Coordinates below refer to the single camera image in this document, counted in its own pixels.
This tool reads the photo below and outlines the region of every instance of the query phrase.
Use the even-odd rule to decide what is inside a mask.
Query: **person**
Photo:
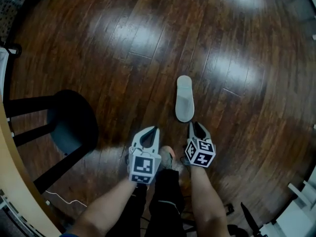
[[[151,219],[146,237],[186,236],[181,221],[184,198],[179,172],[172,169],[174,151],[164,146],[156,175],[155,194],[149,206]],[[226,211],[204,168],[191,165],[192,208],[199,237],[228,237]],[[124,178],[81,214],[63,237],[140,236],[140,217],[146,203],[147,186]]]

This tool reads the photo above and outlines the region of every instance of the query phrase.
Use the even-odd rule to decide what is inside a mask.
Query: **black and white square marker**
[[[194,164],[207,166],[211,160],[212,160],[212,155],[199,153],[194,161]]]
[[[205,142],[205,141],[202,141],[202,140],[198,141],[198,147],[200,150],[214,152],[213,148],[212,148],[212,144]]]
[[[192,141],[190,141],[188,147],[186,148],[186,154],[189,160],[192,160],[194,154],[196,153],[197,149]]]
[[[149,183],[150,177],[132,175],[132,181],[137,183]]]
[[[153,159],[136,156],[134,163],[134,172],[152,174]]]

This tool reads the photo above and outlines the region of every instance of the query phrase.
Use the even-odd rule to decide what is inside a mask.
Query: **leg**
[[[152,215],[146,236],[186,236],[181,212],[184,199],[179,186],[179,172],[165,169],[156,176],[155,194],[149,206]]]
[[[108,232],[107,237],[140,236],[140,217],[144,212],[146,203],[146,185],[138,185],[128,200],[126,207],[114,227]]]

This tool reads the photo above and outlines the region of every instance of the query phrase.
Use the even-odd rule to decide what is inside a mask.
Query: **person's left arm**
[[[79,237],[104,237],[119,220],[135,188],[136,183],[123,179],[90,204],[67,233]]]

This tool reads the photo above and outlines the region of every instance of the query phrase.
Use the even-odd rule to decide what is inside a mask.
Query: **white cable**
[[[84,203],[81,203],[79,200],[73,200],[73,201],[71,201],[71,202],[67,202],[67,201],[64,200],[61,196],[59,196],[57,193],[53,193],[53,192],[49,192],[49,191],[45,191],[45,192],[47,192],[47,193],[49,193],[49,194],[52,194],[52,195],[57,195],[63,202],[65,202],[65,203],[67,203],[67,204],[71,204],[71,203],[73,203],[73,202],[78,202],[78,203],[82,204],[84,207],[87,207]]]

